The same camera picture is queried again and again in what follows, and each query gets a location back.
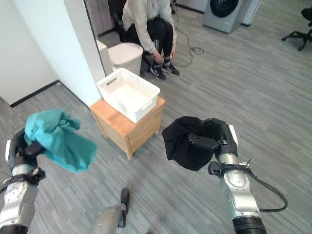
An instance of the wooden side table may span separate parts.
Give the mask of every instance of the wooden side table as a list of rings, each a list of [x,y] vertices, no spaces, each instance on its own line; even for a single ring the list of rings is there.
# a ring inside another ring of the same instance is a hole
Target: wooden side table
[[[158,133],[165,100],[158,97],[156,106],[139,122],[133,123],[104,100],[90,109],[106,138],[111,139],[132,159],[132,154],[153,134]]]

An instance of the gray wood floor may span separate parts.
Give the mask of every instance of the gray wood floor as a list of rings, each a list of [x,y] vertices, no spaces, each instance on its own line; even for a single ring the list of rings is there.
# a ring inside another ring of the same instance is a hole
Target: gray wood floor
[[[191,44],[205,50],[181,76],[156,81],[142,63],[141,75],[161,89],[167,101],[161,128],[188,115],[216,117],[235,126],[242,161],[252,158],[256,175],[279,188],[289,207],[263,214],[270,234],[312,233],[312,45],[298,52],[296,39],[280,39],[293,30],[308,31],[301,9],[307,0],[264,0],[249,28],[226,35],[201,26],[203,15],[180,9],[180,29]],[[108,46],[116,33],[101,38]],[[176,63],[189,59],[178,33]],[[5,141],[25,125],[29,114],[64,108],[82,121],[81,134],[98,146],[97,160],[85,173],[73,174],[45,157],[47,178],[40,183],[31,234],[86,234],[104,207],[118,201],[122,187],[132,192],[128,226],[118,233],[233,234],[216,177],[187,171],[168,162],[161,135],[153,136],[128,161],[105,140],[90,111],[61,85],[15,108],[0,98],[0,179],[8,173]],[[260,207],[278,207],[278,198],[255,183]]]

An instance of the black pants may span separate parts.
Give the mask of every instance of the black pants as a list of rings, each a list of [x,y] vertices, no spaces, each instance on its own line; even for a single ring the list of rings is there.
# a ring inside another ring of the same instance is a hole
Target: black pants
[[[158,52],[161,54],[163,50],[164,57],[168,57],[171,53],[173,42],[172,25],[162,18],[155,18],[147,21],[147,32]],[[125,36],[129,41],[141,45],[134,23],[130,26]]]

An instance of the chair leg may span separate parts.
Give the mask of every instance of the chair leg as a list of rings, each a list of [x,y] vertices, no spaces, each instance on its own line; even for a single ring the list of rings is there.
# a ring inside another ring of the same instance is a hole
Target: chair leg
[[[294,31],[294,32],[290,33],[288,36],[283,37],[282,41],[286,41],[287,38],[304,38],[305,36],[306,36],[306,34],[304,34],[304,33]]]
[[[311,41],[311,34],[312,34],[312,29],[305,35],[305,37],[303,38],[303,45],[301,47],[298,48],[299,51],[301,51],[307,44],[308,41]]]
[[[144,62],[146,62],[146,63],[147,63],[147,65],[148,65],[148,66],[149,66],[149,68],[150,68],[151,63],[148,61],[148,59],[145,57],[145,55],[142,55],[142,59],[144,60]]]

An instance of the baseboard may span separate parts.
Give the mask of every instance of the baseboard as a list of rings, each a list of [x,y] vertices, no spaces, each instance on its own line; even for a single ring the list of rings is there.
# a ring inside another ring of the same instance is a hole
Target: baseboard
[[[47,84],[46,86],[44,86],[44,87],[42,87],[42,88],[36,90],[35,92],[33,92],[33,93],[27,95],[26,97],[23,97],[22,99],[20,99],[20,100],[14,102],[14,103],[11,104],[10,106],[11,106],[11,107],[16,107],[17,105],[21,104],[22,102],[28,100],[29,98],[32,98],[34,95],[37,95],[37,94],[41,93],[42,91],[44,91],[44,90],[46,90],[46,89],[52,87],[53,85],[55,85],[55,84],[57,84],[57,83],[59,83],[59,80],[58,80],[58,79],[57,79],[56,81],[53,81],[53,82],[50,83],[50,84]]]
[[[76,96],[76,94],[74,94],[65,84],[63,84],[63,82],[61,82],[61,81],[58,80],[58,79],[57,79],[56,81],[53,81],[53,82],[50,83],[50,84],[47,84],[46,86],[44,86],[44,87],[42,87],[42,88],[36,90],[35,92],[33,92],[33,93],[27,95],[26,97],[23,97],[22,99],[20,99],[20,100],[14,102],[14,103],[11,104],[10,106],[11,106],[11,107],[16,107],[17,105],[21,104],[22,102],[25,102],[26,100],[32,98],[33,96],[35,96],[35,95],[41,93],[42,91],[44,91],[44,90],[46,90],[46,89],[48,89],[48,88],[50,88],[50,87],[52,87],[53,85],[56,85],[56,84],[58,84],[58,83],[60,83],[61,85],[63,85],[65,89],[67,89],[73,96],[75,96],[75,98],[77,98],[84,106],[86,106],[86,107],[89,109],[89,107],[88,107],[83,101],[81,101],[81,99],[78,98],[78,97]]]
[[[87,104],[84,103],[83,101],[81,101],[81,99],[78,98],[78,97],[76,96],[76,94],[74,94],[62,81],[59,81],[59,83],[60,83],[61,85],[63,85],[64,88],[67,89],[72,95],[74,95],[75,98],[77,98],[84,106],[86,106],[88,109],[90,109],[90,108],[87,106]]]
[[[188,6],[183,6],[183,5],[180,5],[180,4],[178,4],[178,3],[176,3],[175,5],[178,6],[178,7],[181,7],[181,8],[187,9],[187,10],[190,10],[190,11],[195,11],[195,12],[197,12],[197,13],[201,13],[201,14],[204,14],[204,13],[205,13],[204,11],[195,10],[195,9],[193,9],[193,8],[190,8],[190,7],[188,7]]]
[[[251,23],[250,24],[241,23],[241,25],[244,27],[249,27],[251,25]]]
[[[102,37],[102,36],[104,36],[104,35],[106,35],[106,34],[109,34],[109,33],[111,33],[111,32],[113,32],[113,31],[116,31],[117,29],[116,29],[116,27],[115,28],[112,28],[112,29],[110,29],[110,30],[108,30],[108,31],[106,31],[106,32],[104,32],[104,33],[100,33],[100,34],[98,34],[98,38],[100,38],[100,37]]]

